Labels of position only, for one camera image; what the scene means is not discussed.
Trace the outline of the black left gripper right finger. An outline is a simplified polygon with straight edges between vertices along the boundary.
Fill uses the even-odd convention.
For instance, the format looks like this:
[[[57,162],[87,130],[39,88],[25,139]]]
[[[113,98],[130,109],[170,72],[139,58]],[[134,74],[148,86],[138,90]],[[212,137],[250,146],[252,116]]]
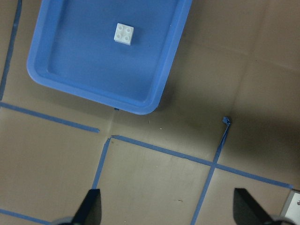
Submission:
[[[272,225],[274,220],[245,188],[235,188],[233,218],[237,225]]]

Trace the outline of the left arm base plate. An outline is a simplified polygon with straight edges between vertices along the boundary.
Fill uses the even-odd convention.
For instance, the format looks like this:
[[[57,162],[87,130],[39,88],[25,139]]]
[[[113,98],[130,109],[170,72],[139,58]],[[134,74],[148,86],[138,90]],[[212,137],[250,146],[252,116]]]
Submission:
[[[281,211],[281,216],[300,223],[300,191],[292,189]]]

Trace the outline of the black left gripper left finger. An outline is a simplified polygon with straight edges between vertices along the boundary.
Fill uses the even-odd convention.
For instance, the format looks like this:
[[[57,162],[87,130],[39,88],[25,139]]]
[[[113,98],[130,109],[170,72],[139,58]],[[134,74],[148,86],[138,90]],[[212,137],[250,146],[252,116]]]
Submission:
[[[73,217],[72,225],[99,225],[102,219],[100,189],[90,189],[78,211]]]

